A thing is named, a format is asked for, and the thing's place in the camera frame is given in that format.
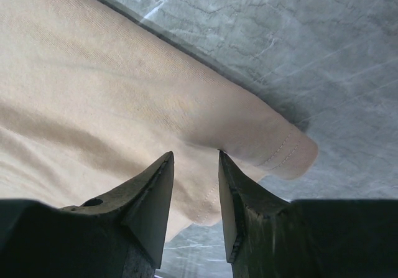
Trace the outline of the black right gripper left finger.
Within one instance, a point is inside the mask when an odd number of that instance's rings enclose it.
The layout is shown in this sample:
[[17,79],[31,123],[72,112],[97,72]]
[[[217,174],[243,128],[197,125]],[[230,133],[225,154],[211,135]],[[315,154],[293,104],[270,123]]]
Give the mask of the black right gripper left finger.
[[153,277],[160,268],[174,182],[167,152],[81,206],[1,201],[2,277]]

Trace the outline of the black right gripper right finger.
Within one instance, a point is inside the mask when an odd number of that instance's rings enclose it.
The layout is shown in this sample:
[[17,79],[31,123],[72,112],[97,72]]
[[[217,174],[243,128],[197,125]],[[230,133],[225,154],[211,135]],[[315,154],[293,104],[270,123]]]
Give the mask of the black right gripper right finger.
[[219,154],[226,260],[234,277],[396,277],[397,201],[287,202]]

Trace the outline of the beige t-shirt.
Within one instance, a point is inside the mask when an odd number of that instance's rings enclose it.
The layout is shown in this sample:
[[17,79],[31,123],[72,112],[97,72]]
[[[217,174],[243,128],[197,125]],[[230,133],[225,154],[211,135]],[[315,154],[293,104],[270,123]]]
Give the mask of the beige t-shirt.
[[166,240],[221,218],[218,153],[291,180],[317,144],[97,0],[1,0],[1,197],[79,205],[173,152]]

